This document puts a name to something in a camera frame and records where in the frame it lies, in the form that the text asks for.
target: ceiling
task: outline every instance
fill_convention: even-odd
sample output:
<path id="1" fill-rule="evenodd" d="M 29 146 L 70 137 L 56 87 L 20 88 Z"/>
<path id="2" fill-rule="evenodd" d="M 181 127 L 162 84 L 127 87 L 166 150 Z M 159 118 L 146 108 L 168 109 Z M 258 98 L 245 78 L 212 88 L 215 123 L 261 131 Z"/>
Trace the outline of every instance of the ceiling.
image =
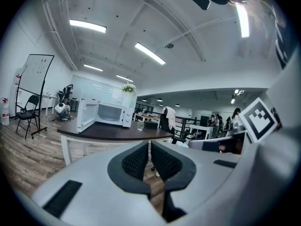
<path id="1" fill-rule="evenodd" d="M 234 105 L 241 106 L 242 108 L 251 104 L 256 98 L 258 98 L 263 92 L 262 89 L 243 89 L 244 93 L 235 97 Z M 163 104 L 164 106 L 174 107 L 176 104 L 180 104 L 181 107 L 189 109 L 200 109 L 201 107 L 210 107 L 212 105 L 218 106 L 231 106 L 233 89 L 221 89 L 221 90 L 199 90 L 199 91 L 185 91 L 185 92 L 173 92 L 162 93 L 150 96 L 141 96 L 137 98 L 137 101 L 147 100 L 146 103 L 152 105 Z"/>
<path id="2" fill-rule="evenodd" d="M 250 18 L 249 38 L 241 38 L 235 6 L 211 3 L 203 11 L 191 0 L 60 0 L 67 6 L 52 6 L 52 13 L 107 27 L 106 33 L 71 26 L 60 26 L 58 33 L 65 47 L 71 47 L 83 64 L 103 69 L 101 76 L 116 79 L 116 74 L 134 80 L 138 88 L 168 85 L 173 81 L 213 73 L 261 70 L 269 73 L 279 66 L 274 48 L 275 22 L 269 10 L 262 11 L 261 25 Z M 139 42 L 166 61 L 160 65 L 135 48 Z M 174 47 L 166 48 L 173 43 Z M 244 65 L 237 58 L 255 60 Z"/>

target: white robot body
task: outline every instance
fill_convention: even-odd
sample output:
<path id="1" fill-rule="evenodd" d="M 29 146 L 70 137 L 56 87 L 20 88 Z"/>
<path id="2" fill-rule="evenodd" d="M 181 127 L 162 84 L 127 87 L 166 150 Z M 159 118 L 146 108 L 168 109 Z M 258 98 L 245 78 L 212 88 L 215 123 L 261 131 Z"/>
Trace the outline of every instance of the white robot body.
<path id="1" fill-rule="evenodd" d="M 55 112 L 61 120 L 67 121 L 70 117 L 70 106 L 64 103 L 59 103 L 55 107 Z"/>

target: partition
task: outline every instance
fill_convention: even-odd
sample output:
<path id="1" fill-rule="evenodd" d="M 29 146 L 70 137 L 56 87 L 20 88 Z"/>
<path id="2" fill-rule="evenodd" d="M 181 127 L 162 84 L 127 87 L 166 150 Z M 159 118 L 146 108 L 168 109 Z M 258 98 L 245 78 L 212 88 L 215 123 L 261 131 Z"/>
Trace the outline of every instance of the partition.
<path id="1" fill-rule="evenodd" d="M 76 75 L 72 77 L 71 84 L 73 84 L 72 97 L 74 98 L 94 99 L 96 101 L 121 105 L 121 88 Z"/>

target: microwave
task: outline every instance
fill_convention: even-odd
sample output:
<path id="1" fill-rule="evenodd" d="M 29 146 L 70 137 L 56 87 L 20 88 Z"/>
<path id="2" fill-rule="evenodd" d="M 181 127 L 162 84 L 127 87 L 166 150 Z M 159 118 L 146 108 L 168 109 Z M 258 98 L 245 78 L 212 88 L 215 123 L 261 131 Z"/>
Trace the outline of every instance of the microwave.
<path id="1" fill-rule="evenodd" d="M 94 122 L 131 127 L 134 109 L 102 101 L 80 99 L 77 131 L 82 132 Z"/>

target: pipe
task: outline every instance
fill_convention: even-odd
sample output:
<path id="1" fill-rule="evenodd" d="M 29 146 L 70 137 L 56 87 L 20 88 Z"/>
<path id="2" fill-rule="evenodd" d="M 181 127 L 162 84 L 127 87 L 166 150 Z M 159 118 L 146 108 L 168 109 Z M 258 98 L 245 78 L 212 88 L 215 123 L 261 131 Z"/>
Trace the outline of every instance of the pipe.
<path id="1" fill-rule="evenodd" d="M 44 13 L 46 16 L 46 20 L 48 22 L 49 28 L 50 28 L 50 32 L 58 46 L 58 48 L 60 49 L 61 53 L 63 54 L 63 56 L 65 57 L 65 59 L 67 60 L 67 62 L 71 65 L 71 67 L 75 70 L 78 70 L 77 67 L 74 65 L 72 59 L 70 58 L 69 54 L 66 52 L 66 48 L 63 45 L 62 39 L 59 35 L 59 33 L 57 32 L 57 27 L 54 23 L 52 14 L 51 14 L 51 9 L 49 7 L 49 2 L 51 0 L 47 0 L 46 2 L 44 2 L 44 0 L 41 0 L 42 2 L 42 6 L 44 9 Z"/>

